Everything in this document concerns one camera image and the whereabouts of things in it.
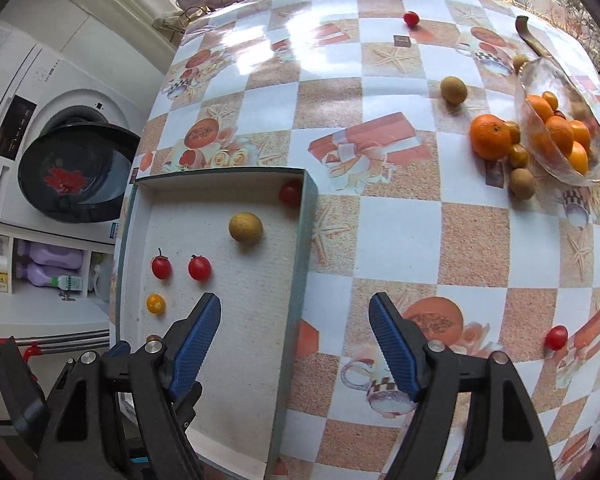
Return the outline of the large orange mandarin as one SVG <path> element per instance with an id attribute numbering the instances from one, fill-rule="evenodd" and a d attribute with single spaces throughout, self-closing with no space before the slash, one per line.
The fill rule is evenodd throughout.
<path id="1" fill-rule="evenodd" d="M 512 146 L 506 123 L 491 114 L 480 115 L 472 121 L 469 137 L 474 152 L 489 162 L 504 158 Z"/>

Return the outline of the white washing machine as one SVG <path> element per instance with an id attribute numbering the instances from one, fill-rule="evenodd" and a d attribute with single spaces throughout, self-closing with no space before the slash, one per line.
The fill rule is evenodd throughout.
<path id="1" fill-rule="evenodd" d="M 147 114 L 0 21 L 0 222 L 114 244 Z"/>

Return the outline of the white tray with green rim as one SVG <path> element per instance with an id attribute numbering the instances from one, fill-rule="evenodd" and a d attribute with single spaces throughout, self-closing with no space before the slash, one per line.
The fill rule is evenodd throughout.
<path id="1" fill-rule="evenodd" d="M 237 479 L 265 479 L 283 437 L 317 190 L 301 169 L 240 167 L 135 181 L 118 250 L 116 336 L 140 348 L 198 312 L 166 369 L 202 387 L 186 437 Z"/>

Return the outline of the clear glass fruit bowl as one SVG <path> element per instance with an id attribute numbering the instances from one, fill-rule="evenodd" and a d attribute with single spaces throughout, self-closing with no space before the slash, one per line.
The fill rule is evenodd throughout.
<path id="1" fill-rule="evenodd" d="M 600 123 L 577 86 L 548 58 L 524 63 L 515 94 L 522 145 L 552 177 L 600 182 Z"/>

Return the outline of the green kiwi fruit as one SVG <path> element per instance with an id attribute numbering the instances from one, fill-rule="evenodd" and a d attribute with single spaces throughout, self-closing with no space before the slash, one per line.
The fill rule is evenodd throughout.
<path id="1" fill-rule="evenodd" d="M 442 99 L 453 106 L 463 104 L 468 96 L 464 81 L 455 76 L 447 76 L 440 81 L 440 94 Z"/>

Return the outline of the purple detergent bottle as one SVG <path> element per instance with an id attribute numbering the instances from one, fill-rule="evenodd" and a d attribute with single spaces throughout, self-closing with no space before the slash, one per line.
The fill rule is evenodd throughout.
<path id="1" fill-rule="evenodd" d="M 83 252 L 79 249 L 42 243 L 30 243 L 28 256 L 41 266 L 57 266 L 68 270 L 78 270 L 84 260 Z"/>

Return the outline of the small orange fruit behind mandarin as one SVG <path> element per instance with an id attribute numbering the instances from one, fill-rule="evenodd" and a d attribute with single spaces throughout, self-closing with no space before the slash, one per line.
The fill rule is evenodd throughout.
<path id="1" fill-rule="evenodd" d="M 521 139 L 520 128 L 516 122 L 512 120 L 508 120 L 506 123 L 506 128 L 509 132 L 510 143 L 511 144 L 519 144 Z"/>

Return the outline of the small yellow cherry tomato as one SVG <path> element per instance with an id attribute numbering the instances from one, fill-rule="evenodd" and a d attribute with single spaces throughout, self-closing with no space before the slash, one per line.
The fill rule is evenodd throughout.
<path id="1" fill-rule="evenodd" d="M 159 294 L 150 294 L 146 298 L 146 309 L 153 315 L 166 312 L 166 300 Z"/>

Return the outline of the red cherry tomato with stem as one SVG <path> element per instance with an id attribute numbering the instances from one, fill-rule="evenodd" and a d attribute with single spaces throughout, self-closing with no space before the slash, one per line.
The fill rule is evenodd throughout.
<path id="1" fill-rule="evenodd" d="M 151 259 L 150 268 L 157 280 L 166 281 L 172 276 L 170 259 L 163 255 L 161 249 L 158 249 L 158 255 Z"/>

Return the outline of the brown kiwi fruit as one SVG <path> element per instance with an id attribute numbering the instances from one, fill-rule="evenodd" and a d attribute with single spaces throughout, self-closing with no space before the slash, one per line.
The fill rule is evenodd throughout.
<path id="1" fill-rule="evenodd" d="M 518 200 L 530 200 L 535 193 L 535 178 L 527 168 L 516 168 L 509 175 L 509 191 Z"/>

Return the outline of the small greenish fruit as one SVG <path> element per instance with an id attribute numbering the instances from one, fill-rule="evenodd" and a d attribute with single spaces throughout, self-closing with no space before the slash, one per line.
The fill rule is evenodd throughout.
<path id="1" fill-rule="evenodd" d="M 521 144 L 513 144 L 508 151 L 507 160 L 509 167 L 512 169 L 527 168 L 529 153 Z"/>

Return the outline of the tan longan fruit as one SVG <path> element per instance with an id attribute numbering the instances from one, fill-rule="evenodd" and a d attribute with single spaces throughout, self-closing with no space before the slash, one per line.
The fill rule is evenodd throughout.
<path id="1" fill-rule="evenodd" d="M 245 245 L 258 244 L 263 236 L 263 224 L 258 216 L 244 211 L 230 218 L 228 230 L 232 239 Z"/>

